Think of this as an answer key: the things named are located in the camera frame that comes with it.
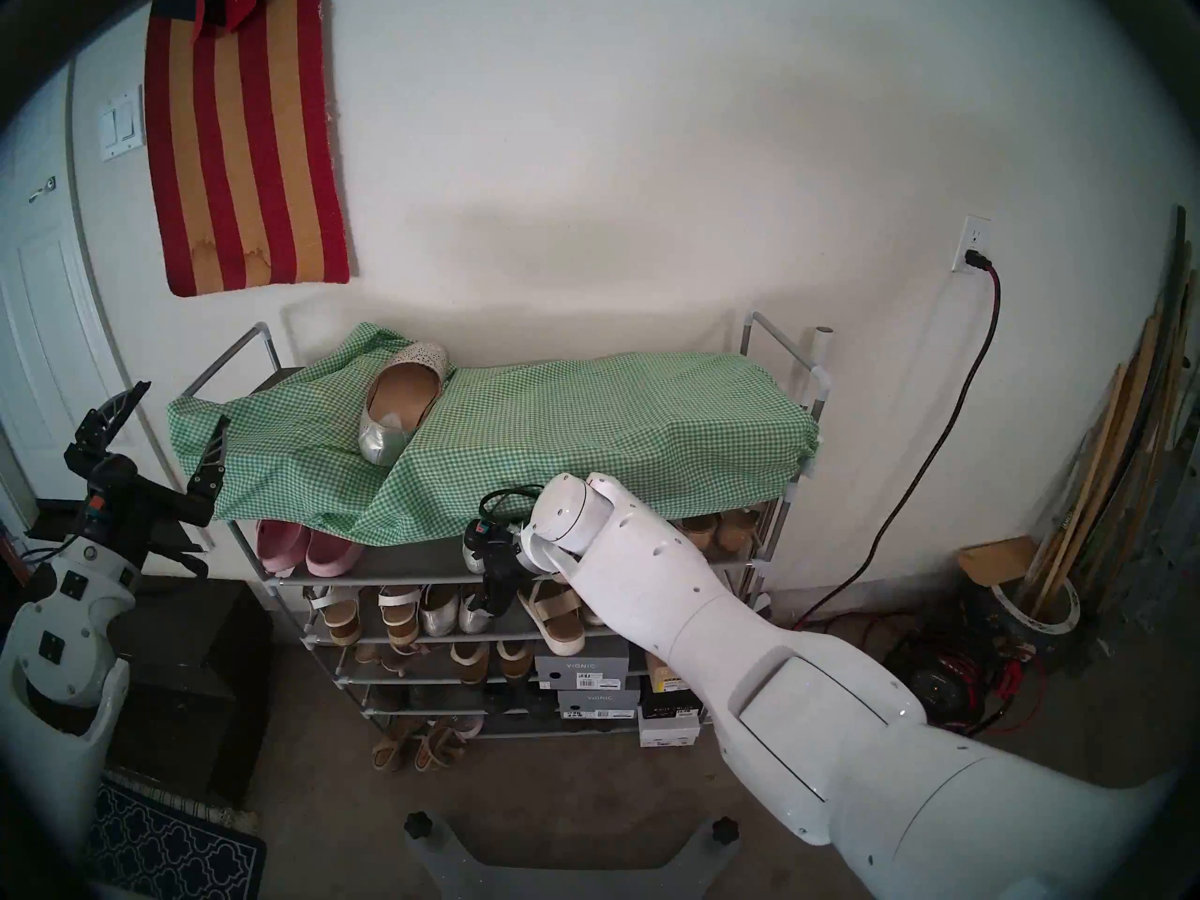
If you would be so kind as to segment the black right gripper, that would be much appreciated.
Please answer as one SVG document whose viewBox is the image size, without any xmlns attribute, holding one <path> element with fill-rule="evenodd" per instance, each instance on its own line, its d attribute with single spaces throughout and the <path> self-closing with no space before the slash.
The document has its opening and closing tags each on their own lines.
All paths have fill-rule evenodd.
<svg viewBox="0 0 1200 900">
<path fill-rule="evenodd" d="M 481 550 L 476 554 L 484 565 L 484 580 L 472 599 L 472 612 L 503 617 L 518 592 L 532 588 L 532 571 L 520 563 L 515 550 Z"/>
</svg>

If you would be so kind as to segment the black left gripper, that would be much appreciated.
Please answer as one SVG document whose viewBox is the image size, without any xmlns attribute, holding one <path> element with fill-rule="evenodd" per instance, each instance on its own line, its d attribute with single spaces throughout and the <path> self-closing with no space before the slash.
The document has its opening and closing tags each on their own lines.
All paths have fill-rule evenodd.
<svg viewBox="0 0 1200 900">
<path fill-rule="evenodd" d="M 78 426 L 77 442 L 64 454 L 68 470 L 86 484 L 88 496 L 74 532 L 82 539 L 101 545 L 120 540 L 146 545 L 158 521 L 203 527 L 212 520 L 226 480 L 227 430 L 232 424 L 227 415 L 217 419 L 185 492 L 142 475 L 132 458 L 122 454 L 84 443 L 114 442 L 150 388 L 150 382 L 137 382 L 88 412 Z"/>
</svg>

